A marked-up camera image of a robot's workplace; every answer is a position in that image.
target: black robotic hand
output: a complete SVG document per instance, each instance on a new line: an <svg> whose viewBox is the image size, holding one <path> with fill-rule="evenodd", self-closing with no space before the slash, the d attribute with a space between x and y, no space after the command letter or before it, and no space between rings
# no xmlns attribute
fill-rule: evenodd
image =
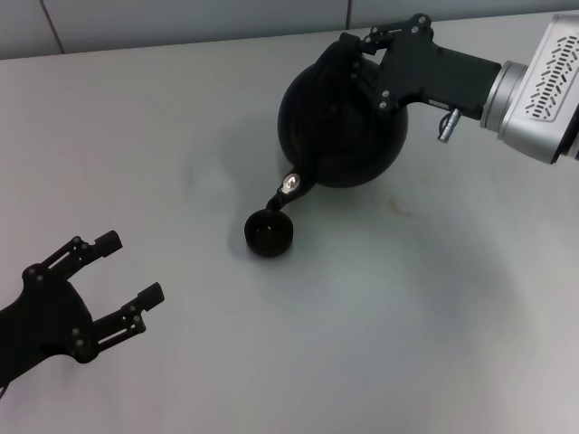
<svg viewBox="0 0 579 434"><path fill-rule="evenodd" d="M143 333L141 316L165 300L158 283L141 291L117 312L94 321L68 279L98 258L122 248L111 231L90 245L74 237L50 258L23 273L24 289L0 311L0 387L56 354L79 363Z"/></svg>

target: black teapot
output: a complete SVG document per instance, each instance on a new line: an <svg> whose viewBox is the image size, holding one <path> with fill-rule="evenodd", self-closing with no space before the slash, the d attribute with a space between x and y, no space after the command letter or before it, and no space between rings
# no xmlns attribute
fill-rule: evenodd
<svg viewBox="0 0 579 434"><path fill-rule="evenodd" d="M379 176L406 138L406 107L387 117L364 93L379 66L343 42L334 42L289 86L280 105L278 135L293 168L264 210L245 223L249 248L275 257L291 244L293 225L281 209L315 184L347 188Z"/></svg>

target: white table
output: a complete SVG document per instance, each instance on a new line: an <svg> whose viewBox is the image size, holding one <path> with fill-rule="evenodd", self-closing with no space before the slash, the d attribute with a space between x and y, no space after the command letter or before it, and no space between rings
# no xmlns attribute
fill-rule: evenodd
<svg viewBox="0 0 579 434"><path fill-rule="evenodd" d="M550 16L436 23L435 42L529 63ZM576 434L578 163L469 119L443 146L443 112L416 105L386 173L292 204L284 257L247 251L289 168L283 92L337 37L0 62L0 306L111 229L125 248L73 279L93 316L166 292L144 335L13 382L0 432Z"/></svg>

